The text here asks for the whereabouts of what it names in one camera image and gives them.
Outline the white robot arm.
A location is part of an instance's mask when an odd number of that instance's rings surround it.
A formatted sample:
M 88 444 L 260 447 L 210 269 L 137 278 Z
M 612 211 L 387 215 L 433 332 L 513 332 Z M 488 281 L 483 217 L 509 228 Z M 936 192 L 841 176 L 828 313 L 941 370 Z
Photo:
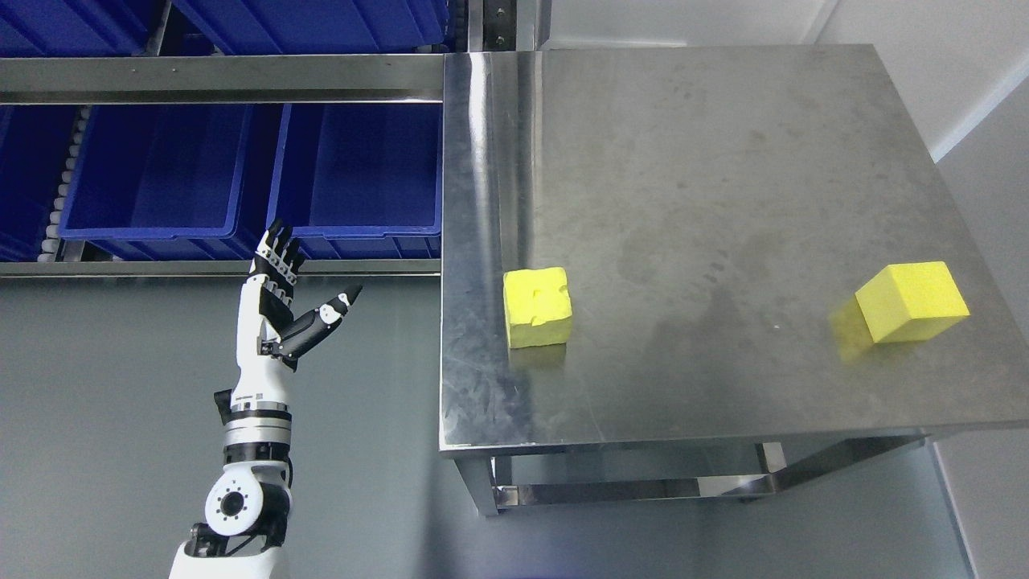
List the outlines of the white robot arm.
M 170 578 L 289 578 L 284 549 L 293 510 L 293 414 L 286 403 L 214 395 L 224 427 L 222 473 L 203 521 L 176 549 Z

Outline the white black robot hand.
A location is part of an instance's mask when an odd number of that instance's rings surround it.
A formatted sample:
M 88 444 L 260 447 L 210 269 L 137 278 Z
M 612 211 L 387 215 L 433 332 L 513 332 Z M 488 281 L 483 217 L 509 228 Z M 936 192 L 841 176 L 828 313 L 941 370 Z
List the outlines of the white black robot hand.
M 349 285 L 338 296 L 305 313 L 293 312 L 298 274 L 305 258 L 293 229 L 276 219 L 256 246 L 236 311 L 234 411 L 289 407 L 287 386 L 299 359 L 342 325 L 363 290 Z

